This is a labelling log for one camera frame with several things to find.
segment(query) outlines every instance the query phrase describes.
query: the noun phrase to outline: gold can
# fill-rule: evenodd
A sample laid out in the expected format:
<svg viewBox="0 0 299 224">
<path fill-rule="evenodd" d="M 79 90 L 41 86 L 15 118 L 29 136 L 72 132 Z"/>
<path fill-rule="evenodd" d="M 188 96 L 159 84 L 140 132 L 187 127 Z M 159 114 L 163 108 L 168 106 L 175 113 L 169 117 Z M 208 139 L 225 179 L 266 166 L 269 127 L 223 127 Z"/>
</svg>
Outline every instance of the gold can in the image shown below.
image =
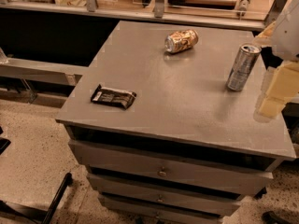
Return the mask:
<svg viewBox="0 0 299 224">
<path fill-rule="evenodd" d="M 192 48 L 198 42 L 198 34 L 194 30 L 176 31 L 168 35 L 165 48 L 169 53 L 178 53 Z"/>
</svg>

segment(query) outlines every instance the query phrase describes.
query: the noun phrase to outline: table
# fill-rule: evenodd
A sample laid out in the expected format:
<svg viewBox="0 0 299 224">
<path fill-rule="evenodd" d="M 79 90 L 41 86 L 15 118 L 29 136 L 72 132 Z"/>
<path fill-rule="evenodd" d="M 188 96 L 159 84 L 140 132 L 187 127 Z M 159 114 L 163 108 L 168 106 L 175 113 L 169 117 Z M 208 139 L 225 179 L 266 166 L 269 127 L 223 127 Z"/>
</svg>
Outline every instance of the table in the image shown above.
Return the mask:
<svg viewBox="0 0 299 224">
<path fill-rule="evenodd" d="M 176 55 L 165 37 L 194 29 L 199 42 Z M 255 109 L 259 58 L 245 89 L 225 87 L 245 31 L 120 21 L 56 120 L 107 208 L 181 223 L 219 223 L 295 153 L 282 116 Z M 91 103 L 98 86 L 135 91 L 126 111 Z"/>
</svg>

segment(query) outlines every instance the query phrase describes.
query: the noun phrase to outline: desk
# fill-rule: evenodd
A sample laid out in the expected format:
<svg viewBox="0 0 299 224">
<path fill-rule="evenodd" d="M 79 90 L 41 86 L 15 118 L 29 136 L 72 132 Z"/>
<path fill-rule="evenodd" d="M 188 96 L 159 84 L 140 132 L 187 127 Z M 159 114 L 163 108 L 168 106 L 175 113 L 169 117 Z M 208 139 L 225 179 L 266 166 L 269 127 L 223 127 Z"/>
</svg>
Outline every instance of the desk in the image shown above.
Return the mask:
<svg viewBox="0 0 299 224">
<path fill-rule="evenodd" d="M 193 48 L 164 52 L 164 38 L 192 28 Z M 259 58 L 242 92 L 225 82 L 244 31 L 121 21 L 56 120 L 99 190 L 102 205 L 181 223 L 219 223 L 295 153 L 282 116 L 259 121 Z M 126 111 L 90 102 L 103 86 L 135 91 Z"/>
</svg>

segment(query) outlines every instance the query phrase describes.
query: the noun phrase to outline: floor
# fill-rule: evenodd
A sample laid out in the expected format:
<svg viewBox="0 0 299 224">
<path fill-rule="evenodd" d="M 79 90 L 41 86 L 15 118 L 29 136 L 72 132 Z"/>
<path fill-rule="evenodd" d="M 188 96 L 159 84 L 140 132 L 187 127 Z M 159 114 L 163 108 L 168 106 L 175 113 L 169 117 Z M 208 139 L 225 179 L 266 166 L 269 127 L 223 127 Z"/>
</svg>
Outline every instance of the floor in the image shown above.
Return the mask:
<svg viewBox="0 0 299 224">
<path fill-rule="evenodd" d="M 66 189 L 51 223 L 134 224 L 136 216 L 101 206 L 85 177 L 85 168 L 73 157 L 64 126 L 55 122 L 65 98 L 39 95 L 29 105 L 28 97 L 26 92 L 0 90 L 1 136 L 11 141 L 0 155 L 0 200 L 47 210 L 64 175 L 70 172 L 74 183 Z M 274 177 L 267 194 L 260 200 L 246 198 L 224 223 L 262 224 L 261 215 L 269 210 L 299 223 L 299 165 L 284 163 Z M 145 224 L 156 222 L 144 218 Z M 33 222 L 0 214 L 0 224 L 12 223 Z"/>
</svg>

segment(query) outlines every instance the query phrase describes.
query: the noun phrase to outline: cabinet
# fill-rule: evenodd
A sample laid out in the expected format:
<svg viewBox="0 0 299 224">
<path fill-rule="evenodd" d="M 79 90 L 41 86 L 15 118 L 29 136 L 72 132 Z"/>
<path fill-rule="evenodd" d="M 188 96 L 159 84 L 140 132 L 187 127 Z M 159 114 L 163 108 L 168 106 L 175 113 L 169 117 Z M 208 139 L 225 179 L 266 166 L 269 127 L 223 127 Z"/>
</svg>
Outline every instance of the cabinet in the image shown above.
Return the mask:
<svg viewBox="0 0 299 224">
<path fill-rule="evenodd" d="M 164 38 L 195 29 L 199 42 L 176 55 Z M 110 209 L 180 223 L 221 223 L 295 153 L 283 118 L 255 107 L 259 58 L 245 89 L 225 88 L 249 32 L 121 21 L 61 109 L 69 146 Z M 126 111 L 90 102 L 98 86 L 135 91 Z"/>
</svg>

